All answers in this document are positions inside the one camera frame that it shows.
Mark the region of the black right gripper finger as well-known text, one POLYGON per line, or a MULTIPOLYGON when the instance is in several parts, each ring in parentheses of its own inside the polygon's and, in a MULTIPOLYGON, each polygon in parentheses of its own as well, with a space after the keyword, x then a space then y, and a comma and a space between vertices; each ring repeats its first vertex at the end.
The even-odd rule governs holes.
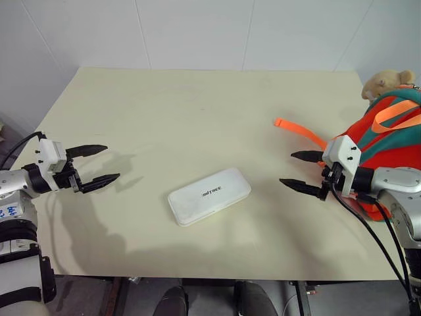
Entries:
POLYGON ((296 179, 290 179, 290 178, 280 178, 279 181, 285 186, 287 186, 288 188, 295 190, 296 192, 314 196, 316 198, 320 197, 320 191, 321 191, 320 187, 312 186, 302 180, 296 180, 296 179))
POLYGON ((291 156, 310 163, 324 164, 322 151, 296 151, 291 156))

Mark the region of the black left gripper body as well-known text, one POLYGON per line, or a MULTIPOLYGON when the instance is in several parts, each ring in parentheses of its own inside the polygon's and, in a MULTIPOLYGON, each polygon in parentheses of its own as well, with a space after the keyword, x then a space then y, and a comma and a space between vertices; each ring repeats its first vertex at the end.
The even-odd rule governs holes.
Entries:
POLYGON ((82 191, 82 181, 78 171, 74 168, 74 160, 69 158, 61 172, 53 175, 53 180, 59 189, 72 188, 74 192, 82 191))

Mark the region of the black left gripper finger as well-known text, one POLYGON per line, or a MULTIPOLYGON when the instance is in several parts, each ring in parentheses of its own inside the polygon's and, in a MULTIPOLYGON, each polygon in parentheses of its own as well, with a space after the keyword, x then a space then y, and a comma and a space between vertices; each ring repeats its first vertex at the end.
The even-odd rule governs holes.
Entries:
POLYGON ((108 147, 105 145, 80 145, 66 149, 66 158, 71 160, 77 157, 88 157, 96 155, 106 149, 108 149, 108 147))
POLYGON ((106 175, 94 178, 91 182, 82 184, 80 186, 80 192, 83 194, 86 194, 86 193, 104 188, 105 186, 114 182, 119 176, 120 176, 120 173, 116 173, 116 174, 106 174, 106 175))

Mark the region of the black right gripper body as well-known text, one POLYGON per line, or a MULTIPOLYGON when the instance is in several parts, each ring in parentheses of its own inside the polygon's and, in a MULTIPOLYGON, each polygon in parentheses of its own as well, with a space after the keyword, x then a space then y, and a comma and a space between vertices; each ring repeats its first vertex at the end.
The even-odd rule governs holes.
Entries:
POLYGON ((335 186, 340 181, 342 171, 343 167, 338 162, 335 162, 331 167, 327 165, 324 167, 322 171, 322 176, 324 179, 318 193, 318 199, 325 201, 328 193, 331 192, 337 201, 340 200, 335 186))

